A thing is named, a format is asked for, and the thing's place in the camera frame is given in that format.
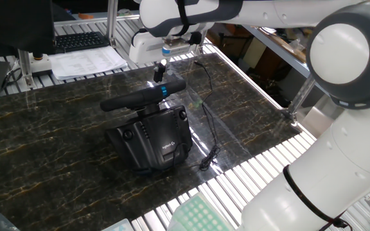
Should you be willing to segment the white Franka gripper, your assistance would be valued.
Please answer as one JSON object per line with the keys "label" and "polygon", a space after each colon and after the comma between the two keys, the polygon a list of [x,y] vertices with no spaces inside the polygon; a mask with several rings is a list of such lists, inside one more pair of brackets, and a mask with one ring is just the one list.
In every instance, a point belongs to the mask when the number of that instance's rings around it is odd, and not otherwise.
{"label": "white Franka gripper", "polygon": [[[149,32],[138,33],[132,37],[129,58],[136,64],[159,62],[175,56],[192,52],[202,43],[201,32],[187,33],[181,37],[154,37]],[[154,68],[154,82],[162,81],[166,72],[166,62]]]}

